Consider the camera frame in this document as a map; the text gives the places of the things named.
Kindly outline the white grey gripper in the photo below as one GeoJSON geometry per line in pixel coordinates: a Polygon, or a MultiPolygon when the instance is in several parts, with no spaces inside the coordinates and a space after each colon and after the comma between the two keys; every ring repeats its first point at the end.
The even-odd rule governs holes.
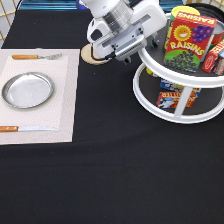
{"type": "Polygon", "coordinates": [[[167,23],[158,0],[86,0],[86,6],[93,16],[87,39],[100,60],[116,58],[130,64],[130,56],[167,23]]]}

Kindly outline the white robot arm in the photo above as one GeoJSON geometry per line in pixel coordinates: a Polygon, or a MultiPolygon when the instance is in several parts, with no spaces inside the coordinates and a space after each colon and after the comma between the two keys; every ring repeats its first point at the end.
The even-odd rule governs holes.
{"type": "Polygon", "coordinates": [[[147,38],[163,28],[166,15],[158,0],[83,0],[93,16],[87,29],[96,61],[130,57],[147,46],[147,38]]]}

